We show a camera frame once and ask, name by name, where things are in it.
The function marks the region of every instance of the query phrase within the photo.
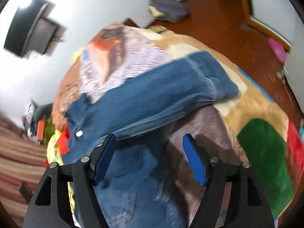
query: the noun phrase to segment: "green patch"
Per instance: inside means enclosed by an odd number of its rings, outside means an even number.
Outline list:
[[[272,215],[278,216],[294,196],[286,166],[285,141],[263,119],[251,119],[237,139],[267,197]]]

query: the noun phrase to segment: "orange object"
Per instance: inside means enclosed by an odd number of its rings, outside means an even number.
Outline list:
[[[44,125],[45,125],[44,120],[40,120],[38,122],[38,127],[37,127],[37,139],[38,140],[43,140]]]

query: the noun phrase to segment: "black monitor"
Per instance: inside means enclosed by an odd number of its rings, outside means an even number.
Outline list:
[[[23,57],[29,50],[28,43],[35,26],[48,2],[45,0],[22,0],[6,36],[4,48]]]

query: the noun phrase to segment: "gray bag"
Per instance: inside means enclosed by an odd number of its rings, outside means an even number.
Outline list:
[[[190,14],[188,6],[176,0],[150,0],[149,9],[155,18],[172,23]]]

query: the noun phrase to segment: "wooden door frame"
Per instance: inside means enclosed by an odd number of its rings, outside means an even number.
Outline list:
[[[261,31],[262,33],[266,34],[267,36],[274,38],[278,42],[280,42],[286,51],[290,51],[291,44],[283,36],[281,36],[278,32],[271,29],[269,26],[265,25],[261,21],[255,19],[252,15],[252,3],[251,0],[241,0],[242,9],[245,15],[246,23],[257,30]]]

